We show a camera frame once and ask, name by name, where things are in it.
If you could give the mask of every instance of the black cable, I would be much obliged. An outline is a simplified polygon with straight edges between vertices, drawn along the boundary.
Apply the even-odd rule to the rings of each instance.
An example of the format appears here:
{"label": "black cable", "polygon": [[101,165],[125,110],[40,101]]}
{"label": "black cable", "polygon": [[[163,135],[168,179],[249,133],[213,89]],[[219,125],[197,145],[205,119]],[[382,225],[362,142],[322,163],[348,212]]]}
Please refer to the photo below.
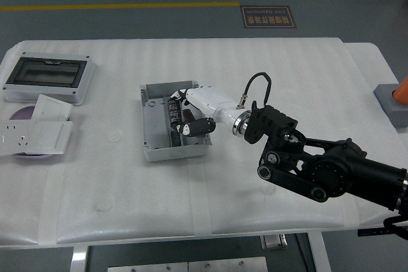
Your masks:
{"label": "black cable", "polygon": [[247,94],[248,94],[248,90],[249,90],[249,87],[251,86],[252,81],[253,81],[255,78],[259,77],[259,76],[264,76],[265,79],[266,79],[267,82],[268,82],[268,87],[266,88],[266,92],[265,92],[265,98],[264,98],[264,100],[263,100],[263,106],[265,107],[265,106],[266,106],[266,103],[268,102],[270,89],[271,89],[271,87],[272,87],[272,80],[271,80],[271,78],[268,76],[267,73],[264,73],[264,72],[262,72],[262,73],[256,73],[254,76],[252,76],[252,78],[249,79],[248,84],[247,84],[247,86],[246,86],[246,88],[245,88],[244,95],[247,95]]}
{"label": "black cable", "polygon": [[399,223],[408,220],[408,215],[399,215],[395,217],[390,217],[384,220],[384,227],[390,232],[396,234],[397,236],[408,240],[408,231],[403,228],[395,225],[394,223]]}

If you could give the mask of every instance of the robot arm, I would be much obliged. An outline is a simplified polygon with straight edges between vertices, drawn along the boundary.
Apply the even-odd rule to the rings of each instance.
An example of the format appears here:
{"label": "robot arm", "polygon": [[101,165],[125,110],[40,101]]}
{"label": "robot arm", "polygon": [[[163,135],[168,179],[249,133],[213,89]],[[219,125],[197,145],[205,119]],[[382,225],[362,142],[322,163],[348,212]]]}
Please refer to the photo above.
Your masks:
{"label": "robot arm", "polygon": [[[258,75],[266,73],[256,74],[249,84]],[[296,120],[266,105],[270,82],[264,107],[258,108],[254,101],[251,110],[245,109],[249,84],[239,105],[213,87],[180,90],[172,99],[186,100],[200,109],[208,120],[214,121],[214,129],[215,123],[223,122],[230,132],[235,136],[244,135],[250,144],[267,135],[258,163],[258,175],[262,179],[317,202],[348,192],[391,211],[397,210],[400,216],[386,219],[384,226],[408,240],[408,232],[395,225],[408,220],[406,169],[366,159],[367,153],[351,138],[342,141],[306,138],[296,130]],[[304,151],[306,146],[322,148],[324,153],[308,154]]]}

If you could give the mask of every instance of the open junction box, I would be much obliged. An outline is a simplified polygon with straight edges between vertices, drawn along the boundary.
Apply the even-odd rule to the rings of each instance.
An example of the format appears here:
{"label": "open junction box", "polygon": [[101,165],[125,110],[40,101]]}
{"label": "open junction box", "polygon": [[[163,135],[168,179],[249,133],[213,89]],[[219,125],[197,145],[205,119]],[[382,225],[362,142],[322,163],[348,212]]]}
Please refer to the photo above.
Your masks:
{"label": "open junction box", "polygon": [[[196,81],[173,83],[159,83],[141,85],[143,136],[146,159],[149,162],[167,159],[179,159],[205,155],[211,145],[208,134],[198,137],[186,137],[170,125],[173,107],[169,103],[170,96],[179,89],[194,89],[198,87]],[[203,118],[204,114],[191,104],[180,103],[178,114],[184,121],[183,111],[190,109],[195,119]]]}

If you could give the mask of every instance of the gray electrical box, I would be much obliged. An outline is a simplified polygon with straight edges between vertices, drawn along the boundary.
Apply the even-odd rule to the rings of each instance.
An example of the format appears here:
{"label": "gray electrical box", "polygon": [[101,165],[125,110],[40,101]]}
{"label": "gray electrical box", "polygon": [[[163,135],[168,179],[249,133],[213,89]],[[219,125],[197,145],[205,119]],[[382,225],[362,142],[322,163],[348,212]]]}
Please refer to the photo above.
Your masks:
{"label": "gray electrical box", "polygon": [[89,56],[23,52],[3,91],[12,102],[35,102],[43,94],[81,105],[93,72]]}
{"label": "gray electrical box", "polygon": [[171,120],[180,117],[184,121],[184,110],[188,109],[195,119],[203,118],[204,114],[191,104],[178,106],[169,102],[169,98],[179,89],[198,87],[196,81],[141,85],[142,116],[143,116],[143,150],[149,162],[167,159],[180,159],[205,155],[211,145],[208,134],[199,137],[187,137],[171,127]]}

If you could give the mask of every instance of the gray block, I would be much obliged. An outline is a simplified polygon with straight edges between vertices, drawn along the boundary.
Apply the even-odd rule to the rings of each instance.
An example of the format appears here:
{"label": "gray block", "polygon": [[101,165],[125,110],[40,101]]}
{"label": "gray block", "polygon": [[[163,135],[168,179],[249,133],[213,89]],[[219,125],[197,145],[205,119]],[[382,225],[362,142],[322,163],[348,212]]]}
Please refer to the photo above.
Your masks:
{"label": "gray block", "polygon": [[400,85],[379,84],[374,90],[374,95],[394,127],[408,127],[408,105],[399,103],[393,98],[393,91],[398,86]]}

